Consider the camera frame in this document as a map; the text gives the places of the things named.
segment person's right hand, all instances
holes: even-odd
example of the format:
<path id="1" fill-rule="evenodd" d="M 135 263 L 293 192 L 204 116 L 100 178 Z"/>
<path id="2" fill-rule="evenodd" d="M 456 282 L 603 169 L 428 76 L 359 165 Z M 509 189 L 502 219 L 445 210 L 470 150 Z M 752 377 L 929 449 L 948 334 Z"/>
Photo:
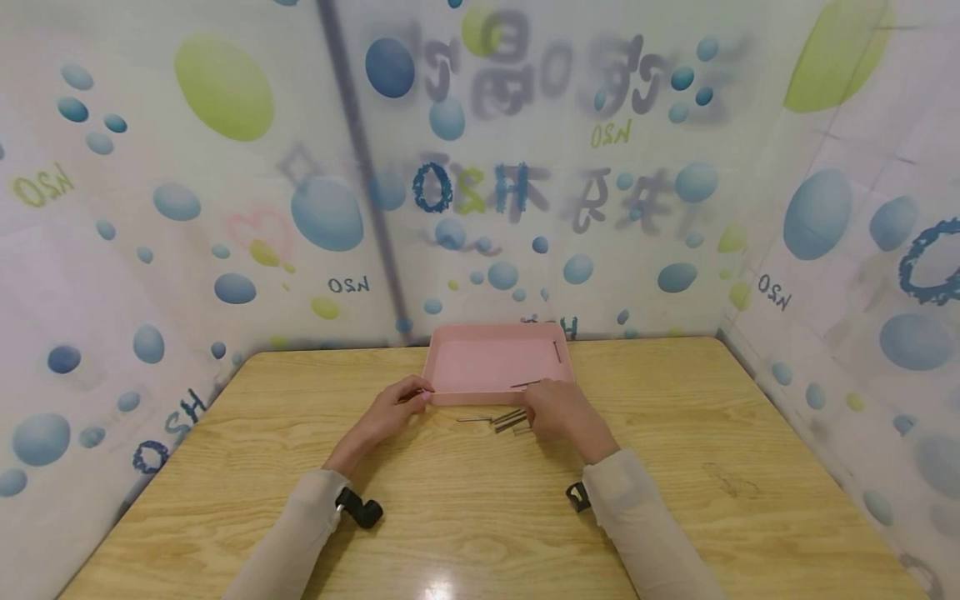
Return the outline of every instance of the person's right hand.
<path id="1" fill-rule="evenodd" d="M 570 441 L 588 465 L 620 449 L 607 422 L 575 383 L 543 379 L 531 384 L 524 391 L 523 405 L 534 433 Z"/>

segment metal stick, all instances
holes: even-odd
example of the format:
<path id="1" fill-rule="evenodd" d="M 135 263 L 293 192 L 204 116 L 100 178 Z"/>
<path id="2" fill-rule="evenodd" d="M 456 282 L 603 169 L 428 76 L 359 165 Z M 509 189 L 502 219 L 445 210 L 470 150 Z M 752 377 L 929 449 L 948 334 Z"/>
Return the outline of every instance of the metal stick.
<path id="1" fill-rule="evenodd" d="M 513 389 L 513 388 L 522 388 L 522 387 L 525 386 L 525 385 L 533 385 L 533 384 L 535 384 L 535 383 L 540 383 L 540 380 L 538 379 L 537 381 L 527 381 L 526 383 L 517 383 L 516 385 L 512 385 L 512 386 L 510 386 L 510 387 L 511 387 L 512 389 Z"/>
<path id="2" fill-rule="evenodd" d="M 522 422 L 524 422 L 525 420 L 527 420 L 527 416 L 526 416 L 526 415 L 524 415 L 523 417 L 520 417 L 519 419 L 508 420 L 508 421 L 505 422 L 505 423 L 500 423 L 499 425 L 497 425 L 497 426 L 493 429 L 493 433 L 500 433 L 500 432 L 503 431 L 504 429 L 510 429 L 510 428 L 513 427 L 514 425 L 516 425 L 516 424 L 518 424 L 518 423 L 522 423 Z"/>
<path id="3" fill-rule="evenodd" d="M 493 423 L 494 425 L 496 425 L 497 423 L 503 422 L 503 421 L 505 421 L 505 420 L 507 420 L 507 419 L 510 419 L 510 418 L 512 418 L 512 417 L 516 417 L 516 416 L 519 415 L 520 413 L 525 413 L 525 412 L 527 412 L 527 411 L 524 410 L 524 409 L 522 409 L 522 408 L 518 408 L 518 409 L 516 409 L 515 411 L 510 411 L 510 412 L 507 413 L 506 415 L 500 415 L 499 417 L 497 417 L 496 419 L 494 419 L 494 420 L 492 420 L 492 421 L 490 421 L 490 422 Z"/>

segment white sleeve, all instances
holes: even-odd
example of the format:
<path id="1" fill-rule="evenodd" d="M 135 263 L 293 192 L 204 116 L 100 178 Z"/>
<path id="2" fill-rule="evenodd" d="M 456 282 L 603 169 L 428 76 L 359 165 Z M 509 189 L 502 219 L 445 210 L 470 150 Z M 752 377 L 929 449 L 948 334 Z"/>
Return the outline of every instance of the white sleeve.
<path id="1" fill-rule="evenodd" d="M 303 475 L 223 600 L 300 600 L 320 551 L 340 522 L 335 502 L 347 485 L 349 480 L 333 470 Z"/>

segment person's left hand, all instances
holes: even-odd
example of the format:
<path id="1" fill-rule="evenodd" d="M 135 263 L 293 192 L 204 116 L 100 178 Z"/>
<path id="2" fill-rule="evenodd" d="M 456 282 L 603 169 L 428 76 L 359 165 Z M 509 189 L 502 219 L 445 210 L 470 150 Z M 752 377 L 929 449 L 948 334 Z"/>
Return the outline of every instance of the person's left hand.
<path id="1" fill-rule="evenodd" d="M 423 390 L 423 392 L 401 402 L 402 398 L 416 390 Z M 383 392 L 373 399 L 373 404 L 363 417 L 333 448 L 330 458 L 324 463 L 324 468 L 335 470 L 346 478 L 350 478 L 367 452 L 402 429 L 411 415 L 426 410 L 432 392 L 434 389 L 430 382 L 416 375 L 408 375 L 384 388 Z"/>

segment blue bubble pattern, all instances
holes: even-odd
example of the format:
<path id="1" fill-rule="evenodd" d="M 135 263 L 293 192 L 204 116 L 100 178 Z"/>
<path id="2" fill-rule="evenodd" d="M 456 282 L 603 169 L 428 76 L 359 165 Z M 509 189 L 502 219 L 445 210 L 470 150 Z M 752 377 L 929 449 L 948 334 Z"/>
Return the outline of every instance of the blue bubble pattern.
<path id="1" fill-rule="evenodd" d="M 520 272 L 505 260 L 494 262 L 487 270 L 487 280 L 498 290 L 509 290 L 520 279 Z"/>
<path id="2" fill-rule="evenodd" d="M 593 275 L 593 260 L 586 254 L 574 254 L 564 265 L 564 279 L 567 283 L 580 285 Z"/>
<path id="3" fill-rule="evenodd" d="M 550 242 L 548 242 L 547 239 L 542 235 L 538 235 L 534 238 L 534 243 L 532 246 L 534 252 L 537 254 L 546 254 L 547 251 L 550 250 Z"/>
<path id="4" fill-rule="evenodd" d="M 414 84 L 414 59 L 396 39 L 382 37 L 371 44 L 365 59 L 367 79 L 378 93 L 400 98 Z"/>
<path id="5" fill-rule="evenodd" d="M 80 91 L 87 91 L 93 87 L 93 76 L 78 64 L 65 64 L 60 69 L 60 74 L 67 84 Z"/>
<path id="6" fill-rule="evenodd" d="M 290 201 L 294 224 L 310 243 L 346 252 L 363 241 L 363 219 L 353 192 L 334 180 L 311 178 Z"/>
<path id="7" fill-rule="evenodd" d="M 953 356 L 953 337 L 947 327 L 926 315 L 905 313 L 880 329 L 880 349 L 893 364 L 910 371 L 931 371 Z"/>
<path id="8" fill-rule="evenodd" d="M 163 336 L 150 324 L 143 324 L 133 334 L 133 354 L 149 365 L 155 365 L 163 359 Z"/>
<path id="9" fill-rule="evenodd" d="M 701 203 L 713 195 L 719 181 L 716 169 L 703 162 L 692 162 L 677 174 L 674 191 L 686 203 Z"/>
<path id="10" fill-rule="evenodd" d="M 67 121 L 82 123 L 90 116 L 90 111 L 86 105 L 72 96 L 66 96 L 57 100 L 57 110 Z"/>
<path id="11" fill-rule="evenodd" d="M 191 221 L 200 216 L 200 200 L 178 183 L 164 183 L 154 190 L 156 210 L 172 221 Z"/>
<path id="12" fill-rule="evenodd" d="M 70 423 L 56 413 L 32 415 L 16 426 L 13 453 L 31 467 L 56 462 L 70 446 Z"/>
<path id="13" fill-rule="evenodd" d="M 11 468 L 0 475 L 0 497 L 15 496 L 27 487 L 27 473 L 22 468 Z"/>
<path id="14" fill-rule="evenodd" d="M 66 375 L 80 366 L 80 351 L 68 345 L 57 346 L 47 354 L 47 367 L 50 371 Z"/>
<path id="15" fill-rule="evenodd" d="M 679 294 L 685 291 L 697 278 L 697 268 L 688 262 L 675 262 L 660 270 L 657 276 L 658 287 L 667 294 Z"/>
<path id="16" fill-rule="evenodd" d="M 447 250 L 460 250 L 467 241 L 467 232 L 460 221 L 452 217 L 444 217 L 434 229 L 437 243 Z"/>
<path id="17" fill-rule="evenodd" d="M 213 293 L 227 304 L 246 304 L 256 298 L 256 287 L 239 273 L 224 273 L 214 282 Z"/>
<path id="18" fill-rule="evenodd" d="M 453 96 L 447 95 L 430 107 L 430 129 L 440 139 L 452 142 L 464 134 L 466 126 L 464 107 Z"/>

